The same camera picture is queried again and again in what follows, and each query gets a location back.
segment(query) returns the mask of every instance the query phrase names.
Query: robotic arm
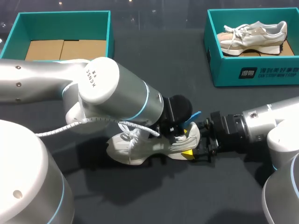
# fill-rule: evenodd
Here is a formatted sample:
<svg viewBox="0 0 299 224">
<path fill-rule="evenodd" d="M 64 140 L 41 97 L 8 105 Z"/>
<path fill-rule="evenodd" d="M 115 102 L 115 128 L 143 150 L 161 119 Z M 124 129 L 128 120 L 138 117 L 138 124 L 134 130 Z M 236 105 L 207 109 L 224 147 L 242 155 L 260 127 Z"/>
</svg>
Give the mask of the robotic arm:
<svg viewBox="0 0 299 224">
<path fill-rule="evenodd" d="M 163 97 L 105 57 L 60 63 L 0 60 L 0 73 L 0 103 L 62 99 L 66 123 L 74 127 L 83 122 L 73 129 L 79 133 L 100 130 L 106 121 L 117 120 L 150 127 L 171 140 L 184 133 L 181 124 L 192 115 L 188 99 Z M 100 122 L 86 122 L 93 118 Z M 0 148 L 5 149 L 0 150 L 0 176 L 5 183 L 0 191 L 0 224 L 71 224 L 71 189 L 43 142 L 32 131 L 8 121 L 0 120 L 0 132 Z"/>
<path fill-rule="evenodd" d="M 299 220 L 299 97 L 243 111 L 241 115 L 211 114 L 209 150 L 226 144 L 267 140 L 276 170 L 263 187 L 262 205 L 269 224 Z"/>
<path fill-rule="evenodd" d="M 62 99 L 67 124 L 97 117 L 150 126 L 167 137 L 183 134 L 192 105 L 181 95 L 163 97 L 135 74 L 101 57 L 60 63 L 0 60 L 0 103 Z M 74 131 L 90 133 L 106 126 L 86 123 Z"/>
</svg>

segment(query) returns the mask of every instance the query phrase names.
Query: shoe sole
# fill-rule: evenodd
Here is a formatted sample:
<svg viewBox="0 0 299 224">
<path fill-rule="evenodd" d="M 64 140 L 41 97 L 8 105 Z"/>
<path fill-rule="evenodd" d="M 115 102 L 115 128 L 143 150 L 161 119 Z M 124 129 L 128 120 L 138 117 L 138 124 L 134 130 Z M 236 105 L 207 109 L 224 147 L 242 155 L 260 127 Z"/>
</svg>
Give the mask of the shoe sole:
<svg viewBox="0 0 299 224">
<path fill-rule="evenodd" d="M 281 46 L 250 46 L 245 49 L 240 49 L 240 50 L 230 50 L 230 49 L 223 49 L 221 48 L 222 52 L 229 55 L 229 56 L 239 56 L 246 50 L 254 50 L 258 51 L 263 54 L 268 54 L 268 55 L 279 55 L 281 52 Z"/>
<path fill-rule="evenodd" d="M 150 156 L 148 156 L 148 157 L 140 158 L 140 159 L 137 159 L 137 160 L 131 160 L 131 162 L 129 162 L 128 160 L 120 160 L 120 159 L 118 159 L 118 158 L 114 158 L 114 157 L 112 157 L 111 155 L 109 155 L 108 152 L 107 152 L 107 154 L 108 154 L 108 156 L 109 156 L 110 158 L 112 158 L 113 160 L 115 160 L 115 161 L 117 161 L 117 162 L 120 162 L 120 163 L 122 163 L 122 164 L 126 164 L 126 165 L 133 165 L 133 166 L 138 166 L 138 165 L 143 164 L 144 161 L 147 160 L 147 158 L 149 158 L 150 156 L 152 156 L 152 155 L 150 155 Z M 173 154 L 164 154 L 164 155 L 166 155 L 166 156 L 168 156 L 169 158 L 174 159 L 174 160 L 189 160 L 189 159 L 187 159 L 185 156 L 182 155 L 182 152 L 179 152 L 179 153 L 173 153 Z"/>
</svg>

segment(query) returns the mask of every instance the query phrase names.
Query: brown cardboard insert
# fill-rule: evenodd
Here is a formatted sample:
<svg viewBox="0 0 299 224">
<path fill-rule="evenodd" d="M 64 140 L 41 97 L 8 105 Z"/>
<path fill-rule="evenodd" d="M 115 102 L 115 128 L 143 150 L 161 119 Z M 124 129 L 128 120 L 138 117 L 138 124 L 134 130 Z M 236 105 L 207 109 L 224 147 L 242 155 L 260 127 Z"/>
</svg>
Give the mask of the brown cardboard insert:
<svg viewBox="0 0 299 224">
<path fill-rule="evenodd" d="M 95 59 L 106 55 L 106 41 L 31 41 L 25 61 Z"/>
<path fill-rule="evenodd" d="M 279 55 L 268 55 L 268 54 L 263 54 L 263 53 L 259 53 L 259 52 L 245 52 L 240 54 L 238 57 L 257 57 L 257 56 L 261 56 L 261 57 L 268 57 L 268 56 L 294 56 L 294 53 L 288 43 L 288 41 L 286 40 L 283 43 L 283 49 L 280 52 Z"/>
</svg>

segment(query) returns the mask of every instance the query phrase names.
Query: black end effector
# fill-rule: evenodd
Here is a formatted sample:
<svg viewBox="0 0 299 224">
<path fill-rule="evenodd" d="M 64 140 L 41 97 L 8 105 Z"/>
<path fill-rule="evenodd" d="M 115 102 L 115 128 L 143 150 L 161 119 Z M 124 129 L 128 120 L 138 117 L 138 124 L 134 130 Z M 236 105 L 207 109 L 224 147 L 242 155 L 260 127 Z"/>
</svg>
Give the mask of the black end effector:
<svg viewBox="0 0 299 224">
<path fill-rule="evenodd" d="M 220 112 L 211 113 L 211 119 L 197 124 L 200 130 L 200 142 L 193 150 L 196 160 L 207 156 L 209 162 L 218 152 L 231 145 L 246 142 L 246 128 L 242 115 L 221 116 Z"/>
<path fill-rule="evenodd" d="M 164 109 L 158 122 L 160 133 L 165 136 L 184 134 L 181 124 L 192 116 L 192 104 L 182 95 L 163 97 Z"/>
<path fill-rule="evenodd" d="M 246 128 L 242 115 L 221 116 L 220 112 L 211 113 L 215 138 L 219 147 L 240 144 L 246 141 Z"/>
</svg>

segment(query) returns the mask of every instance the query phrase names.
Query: shoe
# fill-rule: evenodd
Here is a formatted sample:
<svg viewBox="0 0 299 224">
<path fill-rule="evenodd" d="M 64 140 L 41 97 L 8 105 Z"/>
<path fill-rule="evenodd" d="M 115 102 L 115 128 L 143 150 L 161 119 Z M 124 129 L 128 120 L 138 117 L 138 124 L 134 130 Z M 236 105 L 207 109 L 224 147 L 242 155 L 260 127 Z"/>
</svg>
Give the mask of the shoe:
<svg viewBox="0 0 299 224">
<path fill-rule="evenodd" d="M 286 40 L 287 24 L 265 25 L 256 22 L 251 25 L 243 24 L 237 28 L 224 26 L 225 33 L 220 33 L 217 38 L 223 53 L 239 56 L 246 50 L 256 50 L 264 54 L 278 55 L 280 45 Z"/>
<path fill-rule="evenodd" d="M 107 154 L 120 163 L 141 165 L 153 154 L 164 154 L 170 158 L 187 160 L 182 152 L 194 149 L 200 140 L 197 125 L 191 122 L 185 135 L 176 137 L 174 143 L 167 138 L 149 138 L 149 133 L 141 129 L 130 131 L 128 127 L 119 125 L 123 133 L 112 137 L 108 141 Z"/>
</svg>

